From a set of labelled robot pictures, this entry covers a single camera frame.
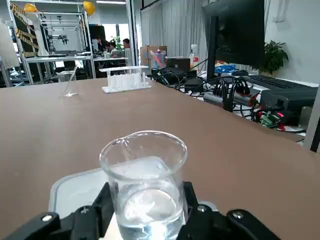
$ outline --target blue object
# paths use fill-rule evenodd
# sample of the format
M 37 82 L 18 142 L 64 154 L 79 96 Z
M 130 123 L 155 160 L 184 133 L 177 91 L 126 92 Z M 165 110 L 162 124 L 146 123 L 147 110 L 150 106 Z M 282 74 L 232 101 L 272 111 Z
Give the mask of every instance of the blue object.
M 236 70 L 236 65 L 229 64 L 229 65 L 220 65 L 214 67 L 214 72 L 216 74 L 228 74 L 233 73 Z

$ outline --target green leaves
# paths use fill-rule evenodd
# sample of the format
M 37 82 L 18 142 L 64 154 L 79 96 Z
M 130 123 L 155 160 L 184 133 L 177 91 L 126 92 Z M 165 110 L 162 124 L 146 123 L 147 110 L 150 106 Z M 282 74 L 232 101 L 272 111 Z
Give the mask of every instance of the green leaves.
M 260 72 L 267 72 L 273 74 L 284 66 L 285 60 L 289 61 L 287 53 L 283 50 L 282 45 L 285 42 L 275 42 L 271 40 L 264 45 L 264 59 L 263 64 L 260 66 L 252 66 L 259 69 Z
M 115 49 L 122 50 L 123 45 L 121 44 L 120 36 L 112 36 L 111 38 L 111 41 L 115 42 Z

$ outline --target white test tube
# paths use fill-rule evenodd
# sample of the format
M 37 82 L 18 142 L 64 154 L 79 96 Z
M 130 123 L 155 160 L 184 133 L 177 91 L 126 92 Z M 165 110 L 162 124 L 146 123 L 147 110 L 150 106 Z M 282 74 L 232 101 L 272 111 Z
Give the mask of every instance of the white test tube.
M 124 75 L 121 75 L 122 76 L 122 86 L 123 86 L 123 89 L 127 89 L 128 88 L 128 80 L 127 80 L 127 75 L 128 74 L 124 74 Z
M 119 90 L 123 90 L 123 84 L 122 84 L 122 75 L 117 75 L 116 76 L 116 81 L 117 81 L 117 86 Z
M 117 86 L 117 75 L 112 76 L 112 85 L 115 91 L 118 91 L 118 86 Z
M 108 88 L 111 90 L 113 88 L 112 79 L 111 79 L 111 72 L 107 71 L 106 75 L 107 75 L 107 79 L 108 79 Z
M 142 86 L 145 87 L 146 86 L 146 73 L 143 72 L 143 82 L 142 82 Z
M 134 79 L 134 76 L 132 74 L 128 75 L 128 82 L 129 82 L 129 87 L 131 89 L 134 89 L 135 88 L 135 79 Z
M 138 79 L 138 88 L 141 88 L 141 73 L 140 72 L 138 72 L 136 74 L 136 78 Z

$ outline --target glass beaker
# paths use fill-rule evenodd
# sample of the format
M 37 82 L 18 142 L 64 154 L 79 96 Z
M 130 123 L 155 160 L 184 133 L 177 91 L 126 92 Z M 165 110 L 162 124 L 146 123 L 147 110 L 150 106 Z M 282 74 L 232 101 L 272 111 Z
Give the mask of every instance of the glass beaker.
M 174 240 L 185 224 L 182 166 L 187 146 L 161 131 L 113 140 L 100 153 L 124 240 Z

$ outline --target ceiling light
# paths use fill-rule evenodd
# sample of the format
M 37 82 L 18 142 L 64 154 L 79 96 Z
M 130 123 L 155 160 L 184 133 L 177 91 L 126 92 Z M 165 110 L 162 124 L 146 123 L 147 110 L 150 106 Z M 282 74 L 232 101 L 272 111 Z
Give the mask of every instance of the ceiling light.
M 125 1 L 96 1 L 97 4 L 126 4 Z

